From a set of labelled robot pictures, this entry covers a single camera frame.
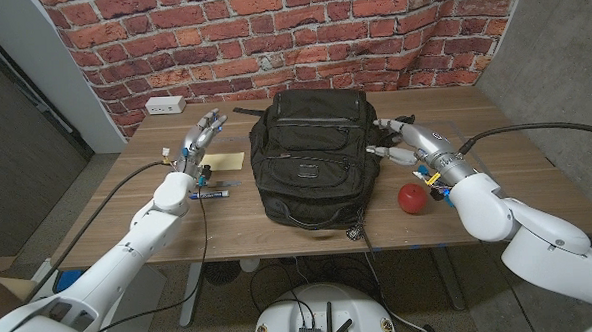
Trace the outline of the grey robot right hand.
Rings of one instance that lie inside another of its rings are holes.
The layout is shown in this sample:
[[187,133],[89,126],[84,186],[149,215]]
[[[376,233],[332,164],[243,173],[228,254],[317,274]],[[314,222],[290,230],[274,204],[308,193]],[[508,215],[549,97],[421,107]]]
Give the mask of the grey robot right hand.
[[462,161],[450,141],[424,126],[416,126],[402,121],[377,119],[374,124],[380,129],[389,129],[401,135],[402,140],[411,147],[403,148],[367,146],[366,152],[387,157],[396,164],[403,166],[415,165],[424,161],[436,171]]

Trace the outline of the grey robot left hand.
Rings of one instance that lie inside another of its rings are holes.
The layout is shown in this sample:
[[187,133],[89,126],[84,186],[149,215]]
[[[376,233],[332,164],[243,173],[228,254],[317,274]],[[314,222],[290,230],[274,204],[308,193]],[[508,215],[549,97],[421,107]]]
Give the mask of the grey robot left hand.
[[191,177],[198,178],[201,172],[200,163],[212,139],[221,132],[222,125],[227,121],[218,108],[207,112],[186,134],[179,145],[175,169]]

